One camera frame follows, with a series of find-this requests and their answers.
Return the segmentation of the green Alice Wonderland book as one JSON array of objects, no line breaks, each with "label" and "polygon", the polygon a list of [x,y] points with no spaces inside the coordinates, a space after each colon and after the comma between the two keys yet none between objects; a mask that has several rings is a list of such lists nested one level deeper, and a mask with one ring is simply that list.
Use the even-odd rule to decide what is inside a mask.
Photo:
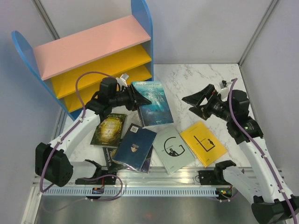
[{"label": "green Alice Wonderland book", "polygon": [[95,129],[91,145],[117,148],[122,136],[122,130],[127,115],[111,113]]}]

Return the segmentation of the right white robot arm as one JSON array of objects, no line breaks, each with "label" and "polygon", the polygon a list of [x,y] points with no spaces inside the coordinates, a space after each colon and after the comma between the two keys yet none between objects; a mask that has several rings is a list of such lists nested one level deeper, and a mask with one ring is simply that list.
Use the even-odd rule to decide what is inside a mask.
[{"label": "right white robot arm", "polygon": [[258,183],[251,181],[231,160],[215,165],[213,177],[217,183],[232,184],[247,199],[260,224],[273,224],[287,219],[298,223],[299,198],[286,185],[267,149],[259,124],[249,116],[246,92],[230,89],[226,101],[214,85],[182,98],[189,110],[207,120],[214,115],[227,123],[229,135],[243,151]]}]

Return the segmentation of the navy blue hardcover book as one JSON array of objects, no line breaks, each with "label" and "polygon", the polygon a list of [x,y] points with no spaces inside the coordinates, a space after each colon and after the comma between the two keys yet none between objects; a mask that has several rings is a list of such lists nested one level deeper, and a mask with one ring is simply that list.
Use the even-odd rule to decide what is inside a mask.
[{"label": "navy blue hardcover book", "polygon": [[157,133],[136,124],[130,124],[121,140],[113,160],[132,170],[140,170],[152,147]]}]

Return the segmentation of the teal ocean cover book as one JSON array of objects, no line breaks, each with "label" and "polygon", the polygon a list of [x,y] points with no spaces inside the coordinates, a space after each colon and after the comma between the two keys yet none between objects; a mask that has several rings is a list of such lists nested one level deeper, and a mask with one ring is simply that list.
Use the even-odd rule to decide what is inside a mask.
[{"label": "teal ocean cover book", "polygon": [[174,122],[161,82],[135,81],[132,82],[132,85],[142,96],[151,101],[151,104],[142,105],[138,108],[142,127],[166,125]]}]

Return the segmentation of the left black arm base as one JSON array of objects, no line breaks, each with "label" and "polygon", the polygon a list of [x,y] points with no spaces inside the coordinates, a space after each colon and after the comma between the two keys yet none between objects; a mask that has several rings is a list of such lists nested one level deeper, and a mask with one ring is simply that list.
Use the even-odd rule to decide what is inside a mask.
[{"label": "left black arm base", "polygon": [[105,185],[106,186],[106,185],[115,185],[115,182],[116,182],[115,177],[108,176],[108,177],[104,177],[102,179],[98,179],[95,181],[86,181],[83,179],[77,179],[75,181],[75,184],[76,185],[99,185],[99,186]]}]

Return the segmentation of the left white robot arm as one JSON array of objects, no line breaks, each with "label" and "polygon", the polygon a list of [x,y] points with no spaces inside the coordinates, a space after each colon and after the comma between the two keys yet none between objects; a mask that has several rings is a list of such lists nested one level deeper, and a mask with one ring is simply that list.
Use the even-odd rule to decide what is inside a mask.
[{"label": "left white robot arm", "polygon": [[104,78],[99,90],[83,106],[74,123],[50,143],[36,147],[35,173],[40,176],[40,187],[47,180],[52,185],[63,187],[71,179],[88,180],[98,184],[102,180],[101,165],[92,160],[70,162],[69,158],[78,144],[102,123],[112,109],[125,106],[135,111],[142,105],[150,105],[133,85],[127,85],[123,78]]}]

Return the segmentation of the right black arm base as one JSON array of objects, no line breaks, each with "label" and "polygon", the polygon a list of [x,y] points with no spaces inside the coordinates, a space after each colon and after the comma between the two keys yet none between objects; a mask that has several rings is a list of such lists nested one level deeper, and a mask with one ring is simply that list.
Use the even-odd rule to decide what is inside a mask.
[{"label": "right black arm base", "polygon": [[231,185],[224,180],[223,175],[220,175],[213,170],[200,170],[198,175],[201,185]]}]

